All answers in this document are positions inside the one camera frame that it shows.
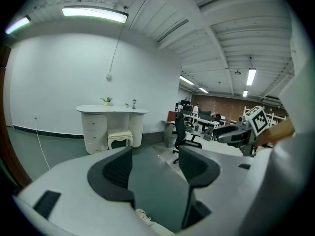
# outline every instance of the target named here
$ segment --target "ceiling lamp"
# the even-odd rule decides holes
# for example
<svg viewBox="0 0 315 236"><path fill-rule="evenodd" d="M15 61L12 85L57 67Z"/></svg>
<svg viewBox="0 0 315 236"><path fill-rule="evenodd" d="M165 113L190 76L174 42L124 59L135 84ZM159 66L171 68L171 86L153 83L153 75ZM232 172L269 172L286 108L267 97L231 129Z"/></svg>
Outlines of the ceiling lamp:
<svg viewBox="0 0 315 236"><path fill-rule="evenodd" d="M187 82L188 84L193 85L193 82L189 81L188 79L184 78L183 76L180 76L179 78L180 78L181 80Z"/></svg>
<svg viewBox="0 0 315 236"><path fill-rule="evenodd" d="M201 91L205 92L205 93L208 93L205 89L203 88L199 88Z"/></svg>
<svg viewBox="0 0 315 236"><path fill-rule="evenodd" d="M252 83L254 81L254 78L255 78L255 74L256 74L256 69L250 69L249 70L247 83L246 83L247 86L251 86L252 85Z"/></svg>
<svg viewBox="0 0 315 236"><path fill-rule="evenodd" d="M114 21L118 21L121 23L125 23L128 14L125 12L121 12L118 10L96 7L96 6L65 6L63 8L63 14L66 17L73 16L87 16L87 17L97 17L97 18L106 18Z"/></svg>
<svg viewBox="0 0 315 236"><path fill-rule="evenodd" d="M5 33L10 34L10 33L14 32L16 29L28 24L30 21L31 21L31 19L29 18L29 16L25 16L24 18L21 18L19 21L15 22L9 28L7 28L5 30Z"/></svg>

